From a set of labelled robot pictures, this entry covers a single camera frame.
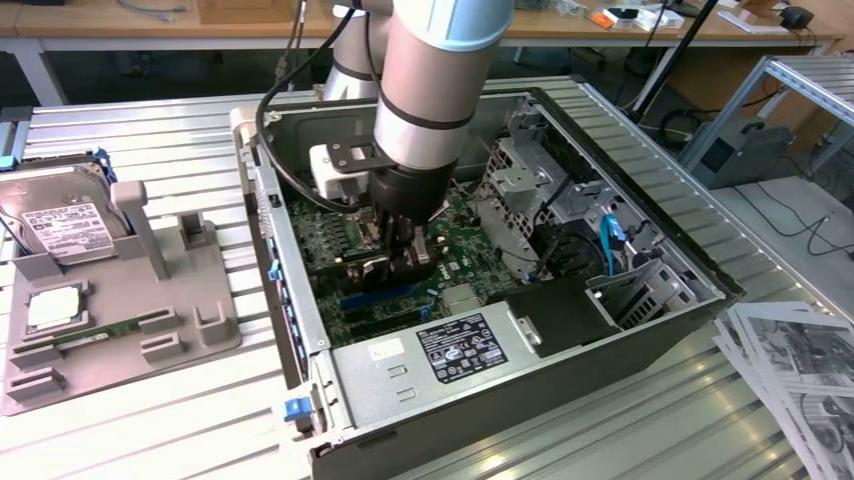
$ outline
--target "circuit board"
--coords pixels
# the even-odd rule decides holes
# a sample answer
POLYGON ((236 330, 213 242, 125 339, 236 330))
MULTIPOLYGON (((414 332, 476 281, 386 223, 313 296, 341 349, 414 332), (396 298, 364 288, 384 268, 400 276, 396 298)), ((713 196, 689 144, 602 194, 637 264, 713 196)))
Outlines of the circuit board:
MULTIPOLYGON (((314 288, 320 316, 334 347, 450 315, 441 299, 441 292, 449 287, 468 284, 484 304, 489 295, 516 285, 464 195, 462 190, 448 190, 446 208, 428 225, 428 236, 441 235, 446 239, 446 251, 428 280, 402 288, 386 300, 344 310, 341 305, 352 296, 314 288)), ((300 198, 288 202, 288 212, 309 277, 341 258, 378 248, 369 207, 344 215, 320 210, 300 198)))

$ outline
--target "blue latch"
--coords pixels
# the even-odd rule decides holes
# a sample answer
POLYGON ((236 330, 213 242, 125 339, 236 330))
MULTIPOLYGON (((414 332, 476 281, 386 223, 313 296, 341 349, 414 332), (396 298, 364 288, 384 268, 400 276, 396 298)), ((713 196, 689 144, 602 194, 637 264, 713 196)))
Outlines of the blue latch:
POLYGON ((14 156, 5 155, 0 157, 0 172, 10 172, 14 170, 17 166, 17 160, 14 160, 14 156))
POLYGON ((620 241, 625 241, 625 233, 623 232, 623 227, 618 226, 618 222, 616 220, 616 216, 612 213, 604 215, 604 218, 608 222, 608 228, 610 230, 610 235, 620 241))
POLYGON ((91 154, 94 158, 101 161, 101 167, 103 167, 103 175, 106 176, 106 181, 109 183, 115 183, 118 179, 115 178, 115 172, 111 170, 111 163, 109 161, 109 154, 106 150, 101 147, 97 147, 97 151, 91 154))
POLYGON ((276 258, 272 261, 272 265, 269 266, 269 270, 266 271, 266 279, 270 282, 274 282, 276 280, 281 281, 284 277, 281 276, 281 262, 278 262, 278 259, 276 258))
POLYGON ((294 398, 284 402, 285 422, 306 417, 308 415, 310 415, 310 399, 308 397, 294 398))

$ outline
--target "black cable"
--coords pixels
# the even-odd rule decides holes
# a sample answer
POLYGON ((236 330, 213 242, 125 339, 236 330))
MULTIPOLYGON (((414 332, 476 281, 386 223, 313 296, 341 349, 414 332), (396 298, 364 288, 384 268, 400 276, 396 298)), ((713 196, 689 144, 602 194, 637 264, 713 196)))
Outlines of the black cable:
POLYGON ((803 169, 800 168, 800 165, 797 165, 797 162, 795 162, 795 159, 791 158, 788 155, 783 155, 781 157, 779 157, 780 159, 788 160, 788 162, 791 163, 791 165, 795 167, 795 169, 797 170, 797 172, 800 173, 800 176, 803 178, 805 178, 807 180, 812 181, 812 169, 811 169, 811 165, 809 165, 809 173, 804 172, 803 169))
POLYGON ((589 240, 586 237, 584 237, 582 235, 578 235, 576 233, 569 233, 569 237, 577 238, 577 239, 580 239, 581 242, 584 242, 586 247, 589 247, 589 249, 594 252, 596 258, 598 258, 598 265, 601 266, 601 271, 606 272, 608 271, 608 259, 604 258, 604 253, 601 253, 601 250, 598 249, 596 244, 592 243, 592 240, 589 240))
POLYGON ((529 262, 529 263, 536 263, 538 262, 538 260, 534 260, 532 258, 524 258, 521 255, 517 255, 514 253, 512 253, 509 250, 506 250, 504 247, 498 247, 494 246, 494 248, 504 254, 504 255, 509 255, 512 258, 517 258, 518 260, 521 260, 522 262, 529 262))
MULTIPOLYGON (((305 10, 308 9, 308 0, 302 0, 301 4, 305 6, 305 10)), ((293 58, 289 58, 288 55, 288 65, 293 65, 296 63, 296 61, 298 60, 298 49, 302 46, 302 32, 305 31, 305 15, 306 15, 306 11, 301 11, 300 12, 300 18, 298 18, 298 30, 296 31, 296 45, 293 46, 293 58)))
POLYGON ((752 203, 752 201, 749 200, 749 198, 747 198, 747 195, 744 195, 744 192, 741 192, 737 187, 732 187, 732 189, 737 192, 737 194, 741 196, 741 198, 747 201, 747 203, 749 204, 749 206, 752 207, 752 209, 756 211, 756 213, 759 214, 759 216, 761 217, 761 219, 764 220, 764 222, 771 226, 771 228, 773 229, 773 231, 777 233, 777 235, 783 236, 783 237, 796 237, 797 235, 800 235, 803 232, 812 231, 812 227, 815 225, 817 225, 819 223, 821 223, 824 221, 824 219, 819 219, 817 221, 815 221, 812 223, 812 225, 809 226, 804 226, 801 230, 797 230, 796 232, 792 233, 785 233, 783 232, 779 228, 776 228, 776 225, 773 225, 773 222, 771 222, 771 219, 764 215, 764 212, 761 210, 759 210, 759 207, 756 207, 756 204, 752 203))
POLYGON ((813 48, 817 47, 817 37, 815 36, 815 32, 812 31, 812 29, 809 27, 803 27, 803 28, 805 28, 807 33, 812 36, 813 43, 812 43, 812 46, 809 48, 813 49, 813 48))
POLYGON ((820 236, 820 234, 817 233, 817 229, 821 228, 821 225, 819 225, 817 227, 815 227, 815 230, 812 230, 812 235, 809 235, 809 239, 805 242, 805 251, 809 255, 812 255, 813 257, 820 257, 823 255, 827 255, 829 253, 835 253, 839 250, 844 250, 844 253, 851 253, 847 251, 848 248, 854 248, 854 243, 849 243, 848 245, 843 245, 843 246, 837 246, 833 243, 831 243, 824 237, 820 236), (812 239, 817 237, 820 238, 832 248, 824 252, 813 252, 812 251, 812 239))
POLYGON ((306 4, 308 4, 308 0, 300 1, 298 11, 296 12, 296 18, 293 19, 293 25, 290 26, 290 38, 288 38, 288 43, 286 43, 286 45, 284 47, 284 53, 278 57, 278 61, 276 63, 276 82, 288 73, 288 65, 289 65, 289 62, 290 62, 290 49, 293 48, 293 40, 296 38, 296 35, 300 32, 300 25, 298 24, 300 24, 300 20, 301 20, 304 14, 305 14, 306 4))
POLYGON ((288 182, 290 187, 293 187, 293 189, 298 192, 298 194, 302 195, 302 197, 305 197, 314 205, 317 205, 321 208, 325 208, 326 210, 332 210, 333 212, 340 212, 340 213, 353 213, 358 210, 358 206, 342 205, 337 202, 333 202, 322 198, 310 189, 310 187, 308 187, 308 185, 305 185, 302 181, 296 177, 296 174, 290 171, 289 167, 286 167, 286 165, 281 162, 281 160, 276 156, 274 150, 272 148, 272 143, 269 141, 269 136, 270 136, 269 130, 264 125, 264 113, 266 111, 266 108, 269 107, 269 102, 276 96, 276 93, 278 93, 281 87, 286 85, 290 80, 293 80, 296 75, 298 75, 300 72, 305 70, 305 68, 308 67, 310 62, 314 60, 314 58, 320 55, 322 50, 328 48, 329 45, 332 45, 332 43, 340 36, 341 31, 344 30, 344 27, 346 27, 346 24, 349 23, 349 19, 352 18, 352 15, 354 12, 356 11, 352 8, 346 11, 346 15, 341 19, 341 22, 334 27, 332 34, 324 40, 317 50, 314 50, 314 52, 308 56, 305 61, 300 63, 298 66, 286 75, 284 75, 284 77, 278 79, 278 81, 272 86, 269 91, 261 97, 261 101, 257 104, 257 111, 254 112, 254 128, 257 129, 257 144, 261 150, 266 153, 272 166, 276 169, 276 172, 278 172, 284 180, 288 182))
MULTIPOLYGON (((761 190, 761 193, 764 193, 764 195, 767 195, 767 197, 777 204, 780 205, 785 210, 788 210, 791 212, 791 214, 795 216, 795 218, 797 219, 797 222, 800 222, 800 225, 808 229, 812 234, 809 235, 809 239, 807 240, 807 244, 805 244, 805 249, 807 249, 807 253, 809 255, 812 255, 813 257, 820 257, 821 255, 827 255, 828 253, 833 253, 837 252, 839 250, 845 250, 848 248, 854 248, 854 244, 849 245, 843 245, 839 246, 835 243, 832 243, 829 240, 827 240, 823 235, 820 233, 817 233, 817 230, 820 229, 820 224, 823 222, 825 222, 829 217, 827 215, 824 215, 821 218, 819 218, 815 222, 812 222, 811 224, 807 225, 805 221, 803 220, 803 217, 800 217, 800 214, 796 212, 796 210, 793 208, 791 208, 779 198, 776 198, 773 195, 771 195, 771 192, 768 192, 764 187, 761 186, 760 183, 756 183, 756 187, 759 187, 759 190, 761 190), (825 252, 813 252, 812 251, 812 240, 815 239, 815 237, 820 238, 821 241, 829 245, 831 250, 827 250, 825 252)), ((749 203, 749 205, 752 206, 752 208, 759 211, 759 209, 756 208, 756 206, 749 202, 749 200, 747 200, 747 202, 749 203)), ((761 214, 761 212, 759 212, 759 214, 761 215, 761 218, 767 220, 767 217, 761 214)))
POLYGON ((797 31, 789 29, 788 33, 793 34, 793 36, 797 37, 797 46, 801 47, 803 46, 803 37, 800 36, 797 31))
MULTIPOLYGON (((747 107, 752 107, 753 105, 759 105, 760 103, 767 102, 779 93, 780 93, 780 88, 777 87, 776 90, 773 90, 773 92, 765 94, 757 100, 753 100, 751 102, 744 103, 739 108, 747 108, 747 107)), ((699 109, 699 108, 685 108, 685 109, 672 110, 671 112, 668 112, 661 117, 661 120, 660 120, 660 122, 657 124, 657 134, 659 134, 659 136, 661 138, 664 146, 667 148, 669 148, 671 150, 679 150, 680 147, 681 147, 681 144, 679 144, 676 141, 671 140, 669 137, 667 136, 667 130, 669 130, 669 123, 676 118, 679 118, 679 117, 687 118, 692 123, 693 131, 696 131, 699 126, 703 124, 703 120, 699 118, 697 114, 700 114, 700 113, 701 114, 719 113, 720 110, 723 110, 723 108, 715 108, 712 110, 703 110, 703 109, 699 109)))
MULTIPOLYGON (((645 43, 643 44, 643 50, 645 51, 645 49, 649 47, 649 43, 652 43, 652 37, 655 37, 655 32, 657 30, 657 25, 661 23, 661 17, 664 16, 664 10, 667 10, 667 0, 663 0, 661 2, 661 9, 657 12, 657 19, 655 20, 655 25, 652 25, 652 29, 649 30, 649 35, 648 37, 645 37, 645 43)), ((628 57, 625 57, 625 60, 623 61, 623 68, 625 69, 625 71, 628 71, 629 73, 633 74, 633 72, 628 69, 628 57)), ((625 76, 625 78, 623 79, 623 83, 618 86, 618 89, 616 90, 616 96, 613 97, 613 105, 618 106, 618 98, 623 96, 623 90, 625 89, 625 85, 628 85, 628 76, 625 76)))
POLYGON ((376 66, 373 65, 373 53, 370 52, 370 13, 364 14, 364 50, 368 57, 368 71, 370 73, 370 80, 376 84, 376 88, 382 90, 382 85, 378 79, 378 73, 376 73, 376 66))
POLYGON ((572 183, 572 176, 566 175, 562 178, 560 185, 557 185, 557 189, 554 190, 554 193, 550 194, 550 197, 548 197, 548 200, 545 200, 542 204, 538 206, 538 210, 536 210, 536 213, 533 214, 533 225, 536 225, 536 219, 542 213, 545 213, 545 210, 548 210, 548 207, 550 207, 550 204, 554 203, 554 201, 557 200, 557 197, 565 190, 565 187, 569 186, 569 183, 572 183))

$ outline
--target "motherboard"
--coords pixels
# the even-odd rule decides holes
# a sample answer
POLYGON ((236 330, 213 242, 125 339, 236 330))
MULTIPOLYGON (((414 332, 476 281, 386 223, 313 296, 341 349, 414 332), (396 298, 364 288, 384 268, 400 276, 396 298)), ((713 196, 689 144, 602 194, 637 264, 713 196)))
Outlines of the motherboard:
POLYGON ((341 347, 389 331, 440 319, 484 305, 516 280, 472 210, 470 193, 450 187, 446 202, 429 222, 429 236, 445 238, 433 276, 390 290, 346 294, 324 282, 325 272, 380 249, 370 207, 340 214, 296 198, 288 213, 326 333, 341 347))

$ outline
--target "power supply label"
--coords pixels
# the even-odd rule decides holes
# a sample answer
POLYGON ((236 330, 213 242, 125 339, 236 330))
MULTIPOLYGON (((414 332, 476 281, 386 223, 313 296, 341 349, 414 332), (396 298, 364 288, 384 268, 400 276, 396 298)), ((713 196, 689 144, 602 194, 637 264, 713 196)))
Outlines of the power supply label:
POLYGON ((452 383, 506 362, 492 329, 478 313, 417 332, 432 373, 452 383))
POLYGON ((25 212, 23 221, 47 253, 57 258, 111 247, 111 237, 93 203, 25 212))

